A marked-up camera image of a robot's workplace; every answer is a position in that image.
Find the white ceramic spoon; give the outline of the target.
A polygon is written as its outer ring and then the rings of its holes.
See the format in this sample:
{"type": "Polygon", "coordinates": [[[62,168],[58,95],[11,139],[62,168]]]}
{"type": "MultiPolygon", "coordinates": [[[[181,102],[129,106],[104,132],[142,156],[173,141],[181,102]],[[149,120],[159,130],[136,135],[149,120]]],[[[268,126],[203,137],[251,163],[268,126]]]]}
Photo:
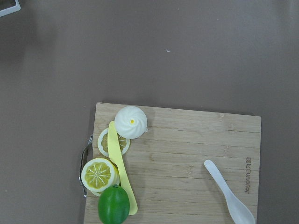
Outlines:
{"type": "Polygon", "coordinates": [[[235,224],[255,224],[255,218],[251,211],[234,195],[219,169],[211,160],[205,160],[204,166],[215,180],[216,184],[222,191],[229,214],[235,224]]]}

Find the yellow plastic knife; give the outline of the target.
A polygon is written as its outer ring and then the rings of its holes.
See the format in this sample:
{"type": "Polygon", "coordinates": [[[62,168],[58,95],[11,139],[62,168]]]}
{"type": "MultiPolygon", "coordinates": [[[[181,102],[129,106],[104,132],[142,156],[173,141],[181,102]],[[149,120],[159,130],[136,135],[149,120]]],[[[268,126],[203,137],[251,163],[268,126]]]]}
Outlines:
{"type": "Polygon", "coordinates": [[[120,144],[118,140],[118,134],[115,128],[114,121],[111,121],[109,123],[107,145],[108,145],[109,158],[117,166],[121,186],[122,188],[124,188],[129,198],[129,203],[130,203],[129,215],[131,216],[135,215],[138,211],[138,206],[125,169],[124,161],[121,154],[120,144]]]}

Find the toy lemon slice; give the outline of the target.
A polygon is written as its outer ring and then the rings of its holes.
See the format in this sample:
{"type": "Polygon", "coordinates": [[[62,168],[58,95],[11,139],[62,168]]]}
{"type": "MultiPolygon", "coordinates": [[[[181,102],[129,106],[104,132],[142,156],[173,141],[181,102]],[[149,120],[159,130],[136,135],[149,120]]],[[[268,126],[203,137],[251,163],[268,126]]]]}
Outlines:
{"type": "MultiPolygon", "coordinates": [[[[108,154],[108,128],[104,129],[98,137],[98,149],[102,155],[109,157],[108,154]]],[[[121,149],[121,154],[124,155],[130,147],[130,139],[123,138],[118,134],[118,141],[121,149]]]]}

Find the toy lemon half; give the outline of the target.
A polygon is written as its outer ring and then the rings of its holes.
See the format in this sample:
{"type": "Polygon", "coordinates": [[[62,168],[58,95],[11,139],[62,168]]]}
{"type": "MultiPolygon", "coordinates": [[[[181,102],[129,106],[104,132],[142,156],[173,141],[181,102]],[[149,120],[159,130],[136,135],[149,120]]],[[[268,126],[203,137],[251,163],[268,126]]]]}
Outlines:
{"type": "Polygon", "coordinates": [[[120,184],[117,168],[104,158],[95,158],[86,163],[80,177],[83,186],[96,193],[103,192],[115,184],[120,184]]]}

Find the green toy lime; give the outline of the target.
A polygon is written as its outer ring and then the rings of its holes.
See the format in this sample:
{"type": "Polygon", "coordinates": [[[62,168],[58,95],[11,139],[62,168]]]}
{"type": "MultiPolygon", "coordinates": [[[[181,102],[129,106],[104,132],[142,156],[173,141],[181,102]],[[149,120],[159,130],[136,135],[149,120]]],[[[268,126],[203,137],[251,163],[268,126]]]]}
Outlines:
{"type": "Polygon", "coordinates": [[[103,224],[122,224],[129,215],[128,194],[119,185],[105,189],[98,201],[98,215],[103,224]]]}

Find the cream rectangular serving tray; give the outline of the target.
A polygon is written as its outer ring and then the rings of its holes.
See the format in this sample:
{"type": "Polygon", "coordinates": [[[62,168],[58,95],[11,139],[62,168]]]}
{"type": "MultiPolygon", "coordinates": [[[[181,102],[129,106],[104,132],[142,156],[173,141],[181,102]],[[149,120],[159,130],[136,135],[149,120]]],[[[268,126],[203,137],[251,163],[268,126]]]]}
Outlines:
{"type": "Polygon", "coordinates": [[[17,12],[21,9],[18,0],[0,0],[0,17],[17,12]]]}

